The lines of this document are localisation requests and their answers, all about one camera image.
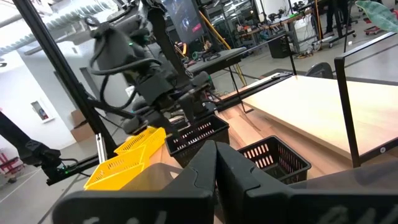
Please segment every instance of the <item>light fixture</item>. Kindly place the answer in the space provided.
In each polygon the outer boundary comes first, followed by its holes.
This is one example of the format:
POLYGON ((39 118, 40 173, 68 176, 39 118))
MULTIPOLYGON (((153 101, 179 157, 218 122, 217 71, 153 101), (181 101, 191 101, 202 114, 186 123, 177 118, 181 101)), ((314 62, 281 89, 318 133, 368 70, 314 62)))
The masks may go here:
POLYGON ((217 2, 215 2, 215 3, 213 4, 213 7, 216 7, 216 6, 218 5, 218 3, 220 3, 220 1, 221 1, 221 0, 218 0, 217 2))
POLYGON ((234 2, 230 1, 229 3, 225 4, 224 6, 229 6, 232 3, 234 3, 234 2))

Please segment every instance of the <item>black basket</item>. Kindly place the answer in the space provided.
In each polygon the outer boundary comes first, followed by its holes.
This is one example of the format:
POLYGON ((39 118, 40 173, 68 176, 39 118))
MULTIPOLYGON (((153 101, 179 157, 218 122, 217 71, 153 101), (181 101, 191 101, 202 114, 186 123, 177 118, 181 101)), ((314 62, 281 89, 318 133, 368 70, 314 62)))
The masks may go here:
POLYGON ((214 140, 229 144, 228 128, 228 123, 211 115, 194 126, 180 130, 181 138, 177 139, 175 136, 166 138, 167 149, 170 156, 174 157, 182 167, 185 167, 205 141, 214 140))
POLYGON ((283 143, 271 136, 238 150, 258 168, 285 184, 307 179, 311 164, 283 143))

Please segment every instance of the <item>workbench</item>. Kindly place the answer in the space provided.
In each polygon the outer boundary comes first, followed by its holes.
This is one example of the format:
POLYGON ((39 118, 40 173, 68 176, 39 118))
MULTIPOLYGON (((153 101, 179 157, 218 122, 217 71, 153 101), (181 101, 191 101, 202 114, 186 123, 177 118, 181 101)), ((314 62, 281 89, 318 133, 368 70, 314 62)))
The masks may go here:
POLYGON ((219 58, 210 61, 199 61, 196 64, 189 66, 188 71, 194 75, 198 75, 200 72, 205 71, 209 75, 218 72, 224 68, 228 68, 241 61, 241 57, 237 57, 239 54, 246 50, 245 47, 240 47, 231 50, 222 50, 218 52, 221 56, 219 58))
MULTIPOLYGON (((347 82, 359 155, 398 137, 398 86, 347 82)), ((269 119, 351 159, 336 80, 296 76, 243 99, 269 119)))
POLYGON ((304 42, 306 42, 308 40, 312 40, 317 35, 314 35, 312 37, 307 37, 305 40, 300 40, 299 41, 299 39, 297 38, 297 33, 296 33, 296 30, 295 30, 295 27, 294 27, 294 24, 295 24, 294 22, 302 19, 303 17, 305 17, 305 16, 307 16, 307 15, 309 15, 311 13, 312 13, 312 9, 309 9, 309 10, 304 11, 304 13, 297 14, 296 16, 280 18, 278 21, 274 21, 273 23, 268 24, 268 25, 262 25, 262 26, 260 26, 260 28, 256 28, 256 29, 254 29, 254 30, 252 30, 252 31, 250 31, 250 32, 248 32, 246 34, 240 35, 240 37, 246 37, 248 35, 252 35, 253 38, 255 38, 255 34, 257 32, 260 32, 260 31, 264 30, 264 29, 272 30, 273 28, 284 27, 285 25, 287 25, 286 32, 289 33, 289 35, 290 35, 290 37, 292 39, 292 43, 293 43, 293 46, 295 48, 296 53, 300 53, 301 52, 300 51, 300 44, 304 43, 304 42))

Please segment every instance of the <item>cardboard box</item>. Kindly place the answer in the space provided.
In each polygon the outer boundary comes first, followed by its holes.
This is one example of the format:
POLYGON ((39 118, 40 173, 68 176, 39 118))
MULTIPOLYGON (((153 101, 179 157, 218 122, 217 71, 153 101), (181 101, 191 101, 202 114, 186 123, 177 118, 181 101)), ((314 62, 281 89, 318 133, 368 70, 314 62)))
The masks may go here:
POLYGON ((70 132, 72 133, 73 137, 76 139, 76 142, 86 140, 95 135, 94 131, 92 130, 92 128, 88 123, 80 126, 79 128, 75 128, 70 132))
POLYGON ((72 120, 73 120, 73 127, 77 127, 83 121, 86 120, 83 113, 80 110, 75 110, 71 113, 72 120))

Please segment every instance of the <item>ceiling duct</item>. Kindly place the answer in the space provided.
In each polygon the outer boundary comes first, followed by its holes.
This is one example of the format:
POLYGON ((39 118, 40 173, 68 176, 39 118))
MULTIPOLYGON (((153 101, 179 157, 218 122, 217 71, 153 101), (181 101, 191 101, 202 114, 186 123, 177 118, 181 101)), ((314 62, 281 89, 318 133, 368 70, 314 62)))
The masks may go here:
MULTIPOLYGON (((92 16, 108 9, 115 10, 117 8, 117 5, 112 0, 71 1, 67 6, 59 9, 57 13, 43 18, 43 22, 49 32, 51 32, 72 25, 86 16, 92 16)), ((15 37, 16 41, 11 44, 0 45, 0 56, 35 41, 33 33, 26 24, 25 26, 29 30, 27 34, 15 37)))

